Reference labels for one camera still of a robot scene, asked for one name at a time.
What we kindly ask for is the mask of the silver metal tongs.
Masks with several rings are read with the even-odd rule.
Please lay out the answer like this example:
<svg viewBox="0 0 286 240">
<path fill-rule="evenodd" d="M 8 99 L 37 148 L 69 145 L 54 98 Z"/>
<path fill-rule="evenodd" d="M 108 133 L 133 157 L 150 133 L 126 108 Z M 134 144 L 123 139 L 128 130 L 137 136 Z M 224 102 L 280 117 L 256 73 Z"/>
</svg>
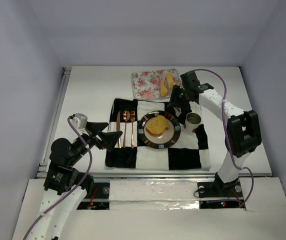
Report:
<svg viewBox="0 0 286 240">
<path fill-rule="evenodd" d="M 164 78 L 164 87 L 166 89 L 166 97 L 171 96 L 172 88 L 174 86 L 174 81 L 171 77 L 167 76 Z"/>
</svg>

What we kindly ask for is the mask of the orange croissant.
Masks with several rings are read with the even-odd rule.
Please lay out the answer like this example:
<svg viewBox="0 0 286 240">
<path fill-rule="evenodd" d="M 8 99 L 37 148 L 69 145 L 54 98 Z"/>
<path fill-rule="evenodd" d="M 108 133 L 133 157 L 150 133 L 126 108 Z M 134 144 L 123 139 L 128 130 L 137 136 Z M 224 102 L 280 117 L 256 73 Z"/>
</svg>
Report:
<svg viewBox="0 0 286 240">
<path fill-rule="evenodd" d="M 171 73 L 168 73 L 165 77 L 170 77 L 173 80 L 173 76 L 172 76 Z M 167 90 L 165 89 L 165 86 L 164 86 L 164 79 L 165 79 L 165 77 L 160 82 L 160 96 L 162 98 L 166 97 L 165 95 L 167 94 Z"/>
</svg>

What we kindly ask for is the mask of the bread slice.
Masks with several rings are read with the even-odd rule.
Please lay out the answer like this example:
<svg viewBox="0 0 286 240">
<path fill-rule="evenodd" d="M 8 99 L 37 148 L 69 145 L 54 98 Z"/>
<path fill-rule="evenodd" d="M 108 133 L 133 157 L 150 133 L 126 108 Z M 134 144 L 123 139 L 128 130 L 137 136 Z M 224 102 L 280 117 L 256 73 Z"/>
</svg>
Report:
<svg viewBox="0 0 286 240">
<path fill-rule="evenodd" d="M 146 124 L 146 131 L 154 137 L 162 135 L 163 132 L 168 129 L 169 129 L 168 120 L 162 115 L 153 117 Z"/>
</svg>

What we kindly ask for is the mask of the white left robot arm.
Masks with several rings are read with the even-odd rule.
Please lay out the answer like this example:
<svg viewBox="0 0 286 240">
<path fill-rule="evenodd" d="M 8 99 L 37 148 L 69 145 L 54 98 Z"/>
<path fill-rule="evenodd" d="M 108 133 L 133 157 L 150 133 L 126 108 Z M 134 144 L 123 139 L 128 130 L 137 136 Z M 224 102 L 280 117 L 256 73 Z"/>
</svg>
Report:
<svg viewBox="0 0 286 240">
<path fill-rule="evenodd" d="M 74 166 L 91 148 L 111 151 L 122 131 L 104 132 L 107 122 L 88 122 L 82 114 L 67 119 L 78 136 L 73 142 L 58 138 L 51 145 L 50 165 L 43 185 L 38 217 L 24 235 L 25 240 L 62 240 L 81 201 L 94 195 L 94 178 Z"/>
</svg>

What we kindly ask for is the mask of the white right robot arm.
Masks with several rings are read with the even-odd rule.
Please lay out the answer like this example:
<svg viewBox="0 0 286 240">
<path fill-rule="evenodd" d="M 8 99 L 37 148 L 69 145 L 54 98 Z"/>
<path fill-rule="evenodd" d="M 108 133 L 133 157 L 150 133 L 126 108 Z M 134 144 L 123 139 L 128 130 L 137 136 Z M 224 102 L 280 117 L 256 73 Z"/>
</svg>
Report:
<svg viewBox="0 0 286 240">
<path fill-rule="evenodd" d="M 180 76 L 182 87 L 173 87 L 169 106 L 185 111 L 195 102 L 222 121 L 227 153 L 214 183 L 226 189 L 237 182 L 246 159 L 262 143 L 259 117 L 254 110 L 245 111 L 230 103 L 226 91 L 219 95 L 212 85 L 201 84 L 196 72 L 191 70 Z"/>
</svg>

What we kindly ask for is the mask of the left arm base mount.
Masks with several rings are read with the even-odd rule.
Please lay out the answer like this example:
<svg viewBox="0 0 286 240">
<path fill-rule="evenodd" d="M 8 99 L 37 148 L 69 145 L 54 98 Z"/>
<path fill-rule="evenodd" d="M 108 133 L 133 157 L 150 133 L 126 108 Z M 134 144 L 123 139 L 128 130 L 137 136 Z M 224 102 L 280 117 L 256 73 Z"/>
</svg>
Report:
<svg viewBox="0 0 286 240">
<path fill-rule="evenodd" d="M 81 201 L 78 210 L 108 210 L 110 207 L 109 193 L 110 183 L 96 181 L 92 175 L 88 175 L 80 185 L 86 189 L 87 195 Z"/>
</svg>

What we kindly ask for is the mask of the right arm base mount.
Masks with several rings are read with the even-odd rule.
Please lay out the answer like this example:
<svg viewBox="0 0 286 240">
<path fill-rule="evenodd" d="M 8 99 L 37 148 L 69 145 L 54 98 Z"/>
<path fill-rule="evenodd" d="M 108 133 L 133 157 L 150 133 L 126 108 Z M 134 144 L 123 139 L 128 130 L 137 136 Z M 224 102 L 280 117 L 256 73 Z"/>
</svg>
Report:
<svg viewBox="0 0 286 240">
<path fill-rule="evenodd" d="M 223 183 L 217 173 L 213 181 L 198 182 L 193 196 L 200 200 L 201 209 L 245 208 L 240 180 Z"/>
</svg>

